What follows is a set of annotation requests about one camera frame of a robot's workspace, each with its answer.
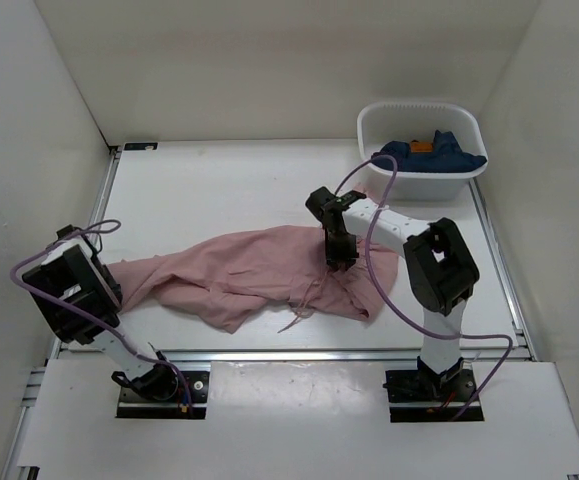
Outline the pink trousers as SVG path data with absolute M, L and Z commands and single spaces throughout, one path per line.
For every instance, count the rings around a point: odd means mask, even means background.
M 221 235 L 184 251 L 121 260 L 109 270 L 122 289 L 122 309 L 147 300 L 230 334 L 270 305 L 287 305 L 297 319 L 314 312 L 372 322 L 384 302 L 372 279 L 391 289 L 399 256 L 359 242 L 362 255 L 346 271 L 325 262 L 324 232 L 283 225 Z

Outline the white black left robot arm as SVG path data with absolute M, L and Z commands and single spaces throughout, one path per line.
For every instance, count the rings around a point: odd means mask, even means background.
M 145 351 L 121 326 L 122 289 L 93 242 L 119 227 L 117 220 L 67 225 L 45 250 L 14 266 L 10 278 L 31 294 L 61 342 L 90 346 L 113 360 L 119 367 L 112 374 L 116 384 L 147 401 L 186 400 L 180 370 L 162 352 Z

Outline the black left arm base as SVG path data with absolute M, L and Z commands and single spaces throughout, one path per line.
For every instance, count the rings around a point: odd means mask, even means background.
M 183 370 L 186 384 L 162 365 L 129 380 L 122 371 L 111 379 L 120 387 L 116 417 L 149 420 L 204 420 L 210 387 L 210 371 Z

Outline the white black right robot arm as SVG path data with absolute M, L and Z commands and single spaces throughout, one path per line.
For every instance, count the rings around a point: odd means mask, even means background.
M 309 195 L 305 206 L 324 229 L 325 258 L 332 270 L 345 271 L 362 257 L 360 240 L 404 259 L 410 289 L 424 314 L 418 387 L 429 399 L 445 397 L 463 368 L 463 313 L 480 279 L 455 222 L 407 217 L 355 190 L 336 196 L 321 187 Z

